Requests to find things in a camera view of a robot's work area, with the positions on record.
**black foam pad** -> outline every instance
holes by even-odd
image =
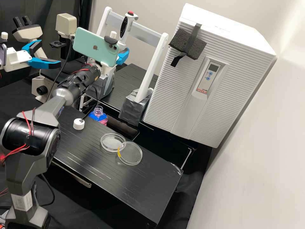
[[[189,32],[178,29],[169,45],[180,52],[185,52],[185,47],[187,46],[190,37],[191,34]],[[198,59],[206,44],[207,43],[203,40],[195,38],[194,43],[191,45],[186,55],[193,60]]]

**control panel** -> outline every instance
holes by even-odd
[[[203,94],[207,94],[220,68],[221,68],[221,64],[210,61],[207,69],[205,70],[202,76],[199,85],[196,88],[196,91]]]

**petri dish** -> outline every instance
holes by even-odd
[[[134,142],[124,142],[123,149],[117,150],[118,157],[127,165],[137,165],[142,160],[142,150]]]
[[[101,137],[102,147],[111,153],[117,153],[118,148],[120,151],[124,149],[125,145],[123,144],[126,139],[118,133],[107,133]]]

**black strap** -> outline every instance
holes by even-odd
[[[194,43],[194,41],[195,41],[195,39],[196,39],[196,37],[197,37],[197,34],[198,34],[199,30],[200,30],[200,27],[201,27],[201,24],[196,23],[196,25],[195,25],[195,27],[193,28],[193,31],[192,31],[192,33],[191,33],[191,35],[190,35],[190,37],[189,37],[189,39],[188,39],[188,41],[187,41],[187,44],[185,45],[185,47],[184,47],[184,49],[183,49],[183,51],[180,53],[179,56],[176,56],[176,57],[173,59],[173,61],[172,61],[172,63],[171,63],[171,66],[176,67],[176,65],[177,65],[177,63],[179,62],[179,60],[180,60],[182,57],[184,57],[185,55],[187,55],[187,53],[190,51],[190,49],[191,49],[191,47],[192,47],[192,45],[193,45],[193,43]]]

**white cap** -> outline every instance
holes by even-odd
[[[117,37],[117,32],[116,31],[111,31],[110,32],[110,37],[115,39]]]
[[[76,130],[82,130],[85,126],[85,120],[82,119],[74,119],[73,128]]]
[[[2,32],[1,33],[1,38],[4,40],[7,40],[7,38],[9,37],[9,34],[7,32]]]

